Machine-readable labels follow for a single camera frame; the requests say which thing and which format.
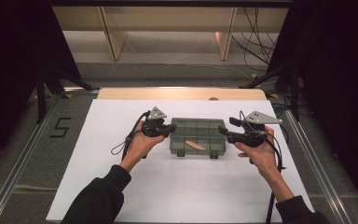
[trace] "white board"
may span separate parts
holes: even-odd
[[[269,101],[136,101],[94,100],[79,135],[47,220],[60,221],[76,195],[95,177],[104,177],[121,153],[111,149],[122,143],[136,120],[157,106],[172,118],[223,119],[232,132],[241,128],[229,124],[229,117],[247,116],[253,111],[275,117]],[[310,199],[284,141],[279,125],[275,130],[282,150],[282,175],[295,195]],[[132,181],[124,189],[125,202],[116,222],[162,223],[246,223],[264,222],[271,190],[248,159],[227,143],[218,160],[209,156],[178,158],[170,152],[170,138],[155,146],[147,159],[131,171]],[[273,222],[281,217],[274,206]]]

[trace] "floor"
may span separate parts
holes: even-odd
[[[118,61],[113,61],[107,50],[104,35],[101,32],[65,32],[68,44],[73,52],[78,68],[84,79],[94,86],[221,86],[234,87],[238,82],[249,82],[253,76],[262,76],[267,66],[250,53],[244,50],[235,41],[231,41],[228,59],[221,61],[213,33],[129,33],[126,44]],[[235,34],[235,38],[243,45],[245,37],[250,34]],[[265,46],[273,46],[277,35],[260,35]],[[261,48],[249,45],[248,49],[258,57],[268,60]],[[166,74],[157,74],[159,71],[172,71],[175,77],[166,80]],[[107,74],[118,74],[120,78],[104,79]],[[262,90],[271,90],[274,80],[263,83]],[[44,127],[35,126],[37,119],[37,103],[34,96],[30,96],[28,107],[14,132],[7,142],[7,146],[0,152],[0,189],[7,184],[8,176],[17,164],[17,158],[26,158],[18,177],[13,181],[13,192],[2,204],[0,223],[47,223],[45,218],[49,206],[55,196],[57,187],[69,161],[72,150],[81,131],[87,108],[94,93],[77,93],[57,97],[48,95],[48,102],[54,105]],[[272,103],[281,104],[283,98],[269,98]],[[331,223],[358,223],[358,192],[348,179],[339,161],[331,155],[331,148],[317,120],[311,117],[307,108],[301,110],[300,127],[310,140],[312,151],[317,155],[317,162],[323,168],[327,183],[331,185],[340,201],[344,204],[344,212],[348,213],[350,222],[340,219],[320,186],[320,179],[310,167],[310,156],[307,156],[307,146],[299,141],[299,137],[291,124],[290,113],[277,113],[287,122],[284,128],[291,136],[289,147],[295,159],[296,166],[303,178],[304,186],[311,198],[313,206],[324,212]],[[64,138],[54,138],[52,135],[61,134],[55,126],[59,119],[61,125],[70,127],[70,132]],[[41,132],[42,136],[29,142],[34,132]],[[21,154],[29,148],[30,155]]]

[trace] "hand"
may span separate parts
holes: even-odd
[[[137,129],[142,126],[142,123],[143,121],[141,120],[137,125]],[[143,156],[147,155],[147,153],[149,153],[156,144],[164,141],[164,139],[165,137],[162,135],[157,137],[148,137],[142,132],[136,133],[132,138],[127,155],[121,162],[120,166],[130,172]]]
[[[274,131],[266,126],[268,133],[267,139],[270,143],[274,143]],[[275,151],[272,147],[264,142],[259,147],[248,147],[244,143],[235,143],[235,147],[242,151],[238,154],[239,157],[249,157],[258,169],[258,172],[266,179],[267,183],[272,189],[278,203],[284,202],[295,197],[292,191],[283,180],[281,173],[275,161]]]

